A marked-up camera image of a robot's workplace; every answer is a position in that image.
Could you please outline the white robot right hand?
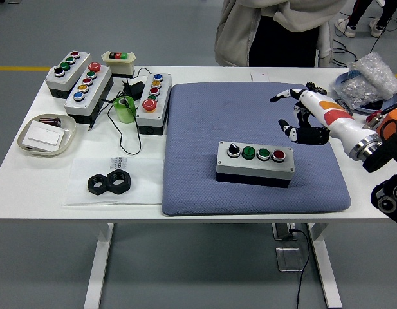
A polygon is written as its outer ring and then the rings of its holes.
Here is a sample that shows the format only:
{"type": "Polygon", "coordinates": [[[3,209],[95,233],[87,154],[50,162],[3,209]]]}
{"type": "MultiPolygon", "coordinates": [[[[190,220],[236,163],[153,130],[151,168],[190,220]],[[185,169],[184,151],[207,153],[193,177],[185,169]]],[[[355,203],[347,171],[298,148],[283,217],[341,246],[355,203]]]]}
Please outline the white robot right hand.
{"type": "Polygon", "coordinates": [[[380,141],[376,131],[364,129],[342,106],[326,95],[306,89],[288,89],[270,101],[277,102],[288,97],[298,100],[294,105],[294,115],[299,126],[293,127],[283,119],[279,120],[279,125],[292,142],[324,145],[332,137],[341,141],[345,153],[349,155],[362,145],[380,141]]]}

